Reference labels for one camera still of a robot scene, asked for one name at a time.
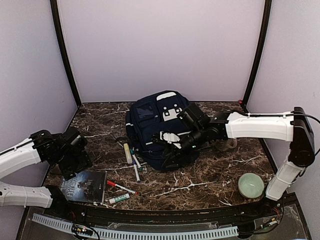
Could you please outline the navy blue student backpack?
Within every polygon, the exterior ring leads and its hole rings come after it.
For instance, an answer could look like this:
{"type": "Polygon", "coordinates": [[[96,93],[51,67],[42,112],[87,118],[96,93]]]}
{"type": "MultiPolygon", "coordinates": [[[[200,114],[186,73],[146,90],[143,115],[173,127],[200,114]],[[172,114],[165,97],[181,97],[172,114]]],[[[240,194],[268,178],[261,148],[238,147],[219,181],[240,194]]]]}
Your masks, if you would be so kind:
{"type": "Polygon", "coordinates": [[[158,171],[173,171],[193,163],[200,155],[197,150],[178,152],[174,144],[160,140],[160,133],[179,138],[191,131],[177,118],[190,104],[174,90],[164,90],[134,102],[125,116],[125,129],[134,151],[158,171]]]}

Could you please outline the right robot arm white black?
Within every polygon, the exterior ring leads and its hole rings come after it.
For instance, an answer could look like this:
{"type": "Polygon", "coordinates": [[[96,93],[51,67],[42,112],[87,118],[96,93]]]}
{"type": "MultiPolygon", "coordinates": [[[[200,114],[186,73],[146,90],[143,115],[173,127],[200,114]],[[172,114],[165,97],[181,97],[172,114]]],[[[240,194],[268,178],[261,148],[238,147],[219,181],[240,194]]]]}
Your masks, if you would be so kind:
{"type": "Polygon", "coordinates": [[[289,153],[284,163],[268,183],[265,196],[255,205],[255,213],[266,217],[275,208],[287,188],[307,167],[314,163],[314,133],[309,123],[311,115],[303,108],[283,113],[217,112],[210,117],[192,103],[177,115],[190,130],[184,136],[170,133],[167,142],[186,152],[211,140],[239,138],[275,139],[289,142],[289,153]]]}

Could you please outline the dark Wuthering Heights book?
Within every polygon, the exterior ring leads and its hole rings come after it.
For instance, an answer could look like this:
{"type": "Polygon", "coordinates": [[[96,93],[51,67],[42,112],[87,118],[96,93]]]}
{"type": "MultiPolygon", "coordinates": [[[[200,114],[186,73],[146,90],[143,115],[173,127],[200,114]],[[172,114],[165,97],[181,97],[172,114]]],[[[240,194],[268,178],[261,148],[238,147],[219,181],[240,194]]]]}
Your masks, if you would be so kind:
{"type": "Polygon", "coordinates": [[[68,201],[102,204],[105,197],[107,174],[105,171],[82,171],[60,183],[60,190],[68,201]]]}

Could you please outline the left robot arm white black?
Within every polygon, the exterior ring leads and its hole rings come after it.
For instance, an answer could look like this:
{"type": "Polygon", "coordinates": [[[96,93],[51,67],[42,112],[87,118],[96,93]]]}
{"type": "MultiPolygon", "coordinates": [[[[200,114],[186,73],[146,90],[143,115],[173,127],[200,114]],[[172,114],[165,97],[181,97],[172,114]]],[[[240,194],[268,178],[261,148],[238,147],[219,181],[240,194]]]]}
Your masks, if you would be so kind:
{"type": "MultiPolygon", "coordinates": [[[[87,143],[86,138],[75,127],[55,134],[40,130],[1,152],[0,177],[4,178],[31,165],[48,162],[50,166],[58,166],[63,178],[70,180],[93,165],[85,150],[87,143]]],[[[67,218],[71,213],[64,194],[58,187],[51,185],[26,187],[1,182],[0,205],[51,209],[60,218],[67,218]]]]}

